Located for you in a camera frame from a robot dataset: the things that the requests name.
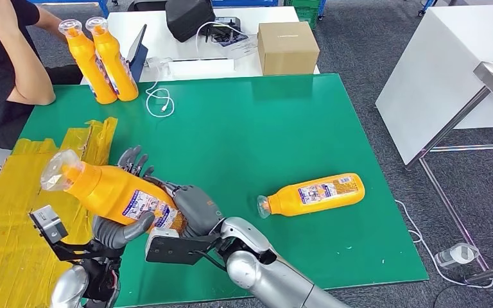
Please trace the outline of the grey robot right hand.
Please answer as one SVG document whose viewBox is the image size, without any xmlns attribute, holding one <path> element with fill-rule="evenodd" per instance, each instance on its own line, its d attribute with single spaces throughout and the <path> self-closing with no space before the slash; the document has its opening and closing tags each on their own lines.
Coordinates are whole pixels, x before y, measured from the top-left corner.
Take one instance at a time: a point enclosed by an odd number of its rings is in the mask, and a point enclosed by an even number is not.
<svg viewBox="0 0 493 308">
<path fill-rule="evenodd" d="M 218 205 L 198 186 L 178 185 L 154 176 L 143 176 L 147 182 L 163 189 L 186 220 L 181 237 L 209 235 L 224 218 Z"/>
</svg>

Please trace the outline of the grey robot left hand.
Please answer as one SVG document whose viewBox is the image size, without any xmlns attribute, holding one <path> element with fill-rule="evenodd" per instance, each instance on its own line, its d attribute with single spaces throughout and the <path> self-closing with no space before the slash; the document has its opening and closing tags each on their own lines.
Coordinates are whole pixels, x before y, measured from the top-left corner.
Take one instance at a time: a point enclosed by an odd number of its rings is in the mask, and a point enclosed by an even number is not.
<svg viewBox="0 0 493 308">
<path fill-rule="evenodd" d="M 140 145 L 128 148 L 118 161 L 119 167 L 137 178 L 141 177 L 141 170 L 148 160 L 147 154 L 143 154 L 140 159 L 137 159 L 141 150 Z M 153 226 L 154 220 L 155 214 L 151 212 L 143 212 L 138 220 L 128 225 L 122 225 L 110 219 L 94 215 L 92 234 L 94 239 L 102 245 L 118 250 L 124 248 L 127 243 L 149 230 Z"/>
</svg>

